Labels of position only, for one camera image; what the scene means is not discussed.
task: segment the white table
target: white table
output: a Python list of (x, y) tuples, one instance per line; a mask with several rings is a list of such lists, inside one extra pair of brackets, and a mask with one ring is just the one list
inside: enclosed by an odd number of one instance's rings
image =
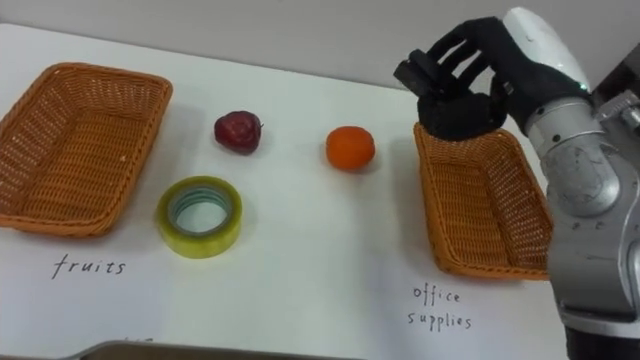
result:
[[(463, 279), (433, 264), (408, 92), (7, 24), (0, 49), (3, 114), (61, 61), (148, 72), (174, 85), (135, 195), (110, 235), (83, 243), (0, 230), (0, 354), (61, 358), (153, 339), (367, 359), (564, 358), (548, 283)], [(211, 142), (214, 121), (238, 109), (265, 124), (250, 157)], [(326, 134), (345, 124), (366, 127), (377, 141), (368, 173), (335, 171), (322, 156)], [(523, 139), (513, 123), (506, 127)], [(237, 243), (198, 261), (171, 252), (152, 222), (161, 194), (196, 174), (227, 179), (246, 207)], [(63, 268), (52, 280), (65, 255), (126, 266), (119, 275)], [(442, 291), (433, 306), (414, 297), (425, 283)], [(463, 325), (445, 326), (452, 315)], [(444, 318), (440, 332), (430, 316)]]

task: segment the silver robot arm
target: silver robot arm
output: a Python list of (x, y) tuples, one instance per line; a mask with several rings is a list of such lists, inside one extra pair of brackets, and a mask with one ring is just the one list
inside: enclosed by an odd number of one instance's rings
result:
[(640, 358), (638, 105), (630, 91), (597, 113), (564, 99), (527, 125), (549, 182), (548, 271), (571, 358)]
[[(488, 67), (491, 94), (472, 93)], [(640, 359), (638, 97), (626, 92), (596, 111), (577, 61), (522, 8), (459, 25), (426, 53), (412, 52), (394, 75), (419, 97), (420, 123), (440, 139), (482, 135), (511, 115), (548, 180), (548, 271), (569, 358)]]

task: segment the wicker basket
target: wicker basket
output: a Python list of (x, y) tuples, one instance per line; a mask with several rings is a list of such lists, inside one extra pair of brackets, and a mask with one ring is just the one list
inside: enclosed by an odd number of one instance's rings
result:
[(46, 69), (0, 122), (0, 226), (72, 237), (122, 213), (172, 94), (166, 79)]
[(447, 273), (547, 279), (553, 224), (513, 135), (445, 142), (416, 124), (429, 241)]

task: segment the apple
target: apple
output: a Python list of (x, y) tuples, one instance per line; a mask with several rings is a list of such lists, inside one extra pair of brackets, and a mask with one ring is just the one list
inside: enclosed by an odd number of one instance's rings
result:
[(249, 155), (260, 144), (262, 124), (255, 114), (233, 111), (216, 120), (213, 134), (216, 141), (227, 149)]

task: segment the tape roll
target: tape roll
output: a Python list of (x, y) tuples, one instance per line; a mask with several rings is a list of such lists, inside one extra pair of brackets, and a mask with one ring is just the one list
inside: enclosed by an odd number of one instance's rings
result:
[[(188, 207), (213, 203), (226, 213), (216, 227), (194, 232), (177, 220)], [(160, 198), (155, 220), (165, 243), (176, 253), (191, 259), (204, 259), (223, 253), (238, 238), (242, 218), (240, 194), (228, 182), (211, 176), (193, 176), (172, 185)]]

